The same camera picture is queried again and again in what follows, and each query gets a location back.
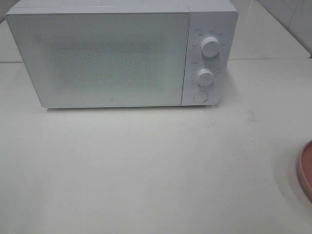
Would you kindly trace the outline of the round white door button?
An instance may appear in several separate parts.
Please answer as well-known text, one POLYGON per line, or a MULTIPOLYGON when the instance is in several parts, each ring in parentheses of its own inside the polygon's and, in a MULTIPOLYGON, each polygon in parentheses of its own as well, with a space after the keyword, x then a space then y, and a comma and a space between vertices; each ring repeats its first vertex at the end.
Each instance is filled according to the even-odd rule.
POLYGON ((198 91, 194 94, 193 99, 198 103, 205 103, 208 100, 208 93, 205 91, 198 91))

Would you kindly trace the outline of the white microwave door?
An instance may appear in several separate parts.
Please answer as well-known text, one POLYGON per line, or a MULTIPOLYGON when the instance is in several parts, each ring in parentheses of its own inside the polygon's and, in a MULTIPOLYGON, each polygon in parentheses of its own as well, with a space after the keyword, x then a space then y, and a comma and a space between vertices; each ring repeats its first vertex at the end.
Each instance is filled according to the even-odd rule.
POLYGON ((179 105, 189 15, 7 17, 45 108, 179 105))

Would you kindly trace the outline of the pink round plate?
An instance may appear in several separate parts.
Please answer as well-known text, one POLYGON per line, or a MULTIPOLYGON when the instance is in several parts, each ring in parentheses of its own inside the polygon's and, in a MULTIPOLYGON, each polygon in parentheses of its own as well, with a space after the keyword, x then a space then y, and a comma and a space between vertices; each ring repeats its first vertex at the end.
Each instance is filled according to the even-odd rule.
POLYGON ((312 200, 312 142, 308 142, 299 157, 298 178, 307 198, 312 200))

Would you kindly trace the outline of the lower white timer knob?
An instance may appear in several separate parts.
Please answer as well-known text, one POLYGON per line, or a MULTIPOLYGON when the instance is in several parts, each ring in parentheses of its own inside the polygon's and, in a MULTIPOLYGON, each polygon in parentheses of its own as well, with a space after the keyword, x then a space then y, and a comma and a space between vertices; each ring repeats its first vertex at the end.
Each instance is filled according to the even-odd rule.
POLYGON ((196 81, 199 86, 209 86, 214 81, 214 73, 211 69, 200 69, 196 74, 196 81))

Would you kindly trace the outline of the upper white power knob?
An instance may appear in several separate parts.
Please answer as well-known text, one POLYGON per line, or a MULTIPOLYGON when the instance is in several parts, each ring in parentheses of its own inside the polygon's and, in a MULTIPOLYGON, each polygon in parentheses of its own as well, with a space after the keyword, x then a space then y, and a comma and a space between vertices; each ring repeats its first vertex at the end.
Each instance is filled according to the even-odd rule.
POLYGON ((200 43, 200 49, 202 55, 207 58, 216 56, 220 51, 219 39, 215 36, 208 36, 204 38, 200 43))

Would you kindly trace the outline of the white microwave oven body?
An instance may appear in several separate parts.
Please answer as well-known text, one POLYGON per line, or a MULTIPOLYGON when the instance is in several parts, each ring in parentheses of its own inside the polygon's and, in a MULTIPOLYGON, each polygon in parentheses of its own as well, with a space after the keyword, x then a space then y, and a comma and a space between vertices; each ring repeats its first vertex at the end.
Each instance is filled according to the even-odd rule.
POLYGON ((228 0, 21 0, 5 15, 45 108, 216 105, 228 0))

